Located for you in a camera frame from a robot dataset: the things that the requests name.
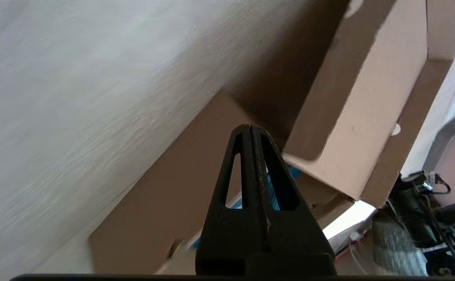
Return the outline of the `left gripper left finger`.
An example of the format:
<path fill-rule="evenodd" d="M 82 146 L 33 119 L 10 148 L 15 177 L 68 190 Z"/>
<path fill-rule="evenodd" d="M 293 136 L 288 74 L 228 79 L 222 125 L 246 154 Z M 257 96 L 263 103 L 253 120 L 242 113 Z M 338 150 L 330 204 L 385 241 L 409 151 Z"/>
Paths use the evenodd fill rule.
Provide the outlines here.
<path fill-rule="evenodd" d="M 225 203 L 236 155 L 241 161 L 242 208 L 230 209 Z M 251 126 L 243 124 L 227 144 L 196 252 L 196 274 L 244 276 L 247 258 L 265 247 L 261 214 Z"/>

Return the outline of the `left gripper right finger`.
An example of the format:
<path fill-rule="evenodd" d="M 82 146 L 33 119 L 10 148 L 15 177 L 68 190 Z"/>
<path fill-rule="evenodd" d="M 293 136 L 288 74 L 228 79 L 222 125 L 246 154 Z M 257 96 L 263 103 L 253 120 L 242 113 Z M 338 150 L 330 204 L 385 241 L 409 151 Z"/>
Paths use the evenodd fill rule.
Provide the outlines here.
<path fill-rule="evenodd" d="M 272 137 L 251 128 L 266 249 L 251 257 L 253 276 L 334 276 L 334 253 Z"/>

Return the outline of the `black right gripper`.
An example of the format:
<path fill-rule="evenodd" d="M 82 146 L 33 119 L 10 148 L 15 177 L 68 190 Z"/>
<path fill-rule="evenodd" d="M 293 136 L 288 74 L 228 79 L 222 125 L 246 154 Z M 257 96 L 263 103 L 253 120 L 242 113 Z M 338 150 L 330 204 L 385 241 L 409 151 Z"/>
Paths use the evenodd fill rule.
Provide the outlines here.
<path fill-rule="evenodd" d="M 400 276 L 455 276 L 455 203 L 437 201 L 450 192 L 433 171 L 397 179 L 372 219 L 372 256 L 379 268 Z"/>

